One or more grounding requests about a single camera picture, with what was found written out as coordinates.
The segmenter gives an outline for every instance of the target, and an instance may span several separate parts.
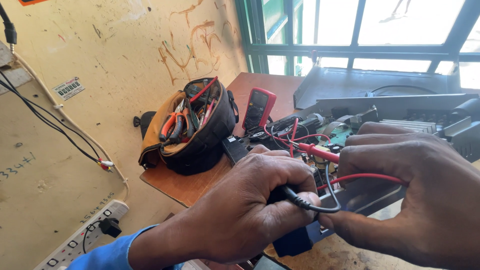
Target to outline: extension socket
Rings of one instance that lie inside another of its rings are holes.
[[[94,215],[88,222],[78,229],[70,238],[68,238],[59,248],[52,252],[45,260],[43,260],[34,270],[56,270],[63,269],[62,267],[68,267],[70,263],[83,254],[82,243],[84,241],[84,233],[86,233],[87,227],[95,221],[102,220],[106,217],[116,218],[120,220],[128,211],[128,206],[119,200],[110,201],[105,207],[102,208],[96,215]],[[101,229],[98,227],[99,223],[96,223],[88,231],[87,238],[85,240],[85,250],[88,249],[103,235]]]

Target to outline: white cable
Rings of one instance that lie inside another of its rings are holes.
[[[63,110],[63,104],[58,104],[56,100],[53,98],[52,94],[50,93],[50,90],[47,88],[47,86],[43,83],[43,81],[37,76],[35,71],[32,69],[32,67],[16,52],[14,54],[18,61],[28,70],[28,72],[33,76],[33,78],[38,82],[38,84],[42,87],[43,91],[45,92],[45,95],[47,95],[48,99],[50,102],[53,104],[53,107],[62,115],[62,117],[69,122],[74,128],[76,128],[80,133],[82,133],[85,137],[87,137],[92,143],[94,143],[100,151],[105,155],[105,157],[109,160],[112,161],[112,158],[108,155],[107,151],[97,142],[95,139],[93,139],[85,130],[81,129]],[[120,172],[117,166],[113,165],[113,168],[115,168],[115,171],[117,172],[118,176],[121,178],[122,183],[125,185],[126,189],[126,194],[125,198],[123,201],[125,202],[128,199],[128,196],[130,194],[130,187],[128,186],[128,179],[123,176],[123,174]]]

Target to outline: black and orange tool bag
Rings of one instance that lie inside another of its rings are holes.
[[[235,124],[239,121],[238,108],[231,91],[227,91],[218,80],[214,81],[209,90],[190,104],[191,115],[197,114],[204,108],[207,93],[210,91],[209,106],[213,105],[206,123],[195,129],[195,133],[188,140],[171,143],[169,140],[162,143],[159,139],[161,128],[171,114],[186,97],[190,98],[204,88],[204,80],[210,83],[213,78],[203,78],[188,83],[182,91],[176,92],[158,109],[148,126],[142,143],[142,154],[138,163],[144,168],[155,168],[159,162],[164,162],[167,168],[183,175],[192,175],[211,169],[223,155],[221,141],[232,134]]]

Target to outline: aluminum heat sink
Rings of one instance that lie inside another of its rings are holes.
[[[413,121],[402,121],[402,120],[383,120],[383,121],[380,121],[380,123],[396,125],[399,127],[414,130],[416,132],[426,132],[430,134],[434,134],[437,132],[436,123],[413,122]]]

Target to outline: painted wall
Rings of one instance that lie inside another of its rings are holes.
[[[182,210],[138,178],[141,135],[132,119],[157,110],[192,79],[218,75],[228,85],[247,70],[234,1],[47,0],[22,7],[3,0],[2,5],[17,28],[16,50],[49,88],[73,77],[86,87],[62,103],[130,179],[131,209],[120,221],[124,233]],[[54,111],[36,82],[19,91]],[[34,268],[88,222],[104,199],[123,199],[116,174],[102,171],[12,93],[0,96],[0,149],[0,172],[8,174],[0,173],[1,270]],[[105,236],[101,242],[111,240]]]

